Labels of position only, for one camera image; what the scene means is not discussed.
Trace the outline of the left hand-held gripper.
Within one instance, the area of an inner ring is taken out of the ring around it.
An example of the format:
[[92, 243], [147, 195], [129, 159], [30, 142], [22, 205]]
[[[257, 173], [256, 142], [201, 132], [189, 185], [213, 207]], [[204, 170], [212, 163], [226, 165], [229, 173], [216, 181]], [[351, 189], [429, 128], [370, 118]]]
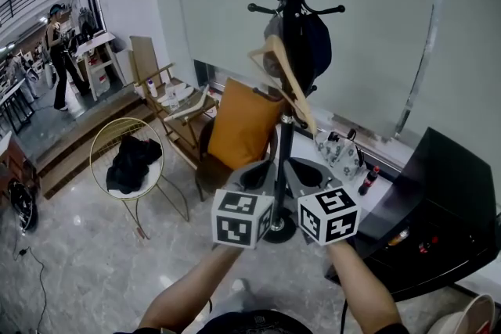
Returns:
[[211, 208], [213, 241], [254, 249], [272, 225], [276, 165], [271, 160], [249, 163], [233, 171], [218, 189]]

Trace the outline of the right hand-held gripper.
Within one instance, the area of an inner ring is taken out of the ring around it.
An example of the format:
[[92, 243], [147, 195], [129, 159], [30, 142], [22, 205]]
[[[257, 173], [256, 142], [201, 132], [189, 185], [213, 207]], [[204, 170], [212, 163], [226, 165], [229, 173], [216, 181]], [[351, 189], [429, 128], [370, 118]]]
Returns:
[[325, 246], [357, 233], [361, 208], [325, 165], [290, 157], [284, 172], [297, 200], [298, 226], [309, 238]]

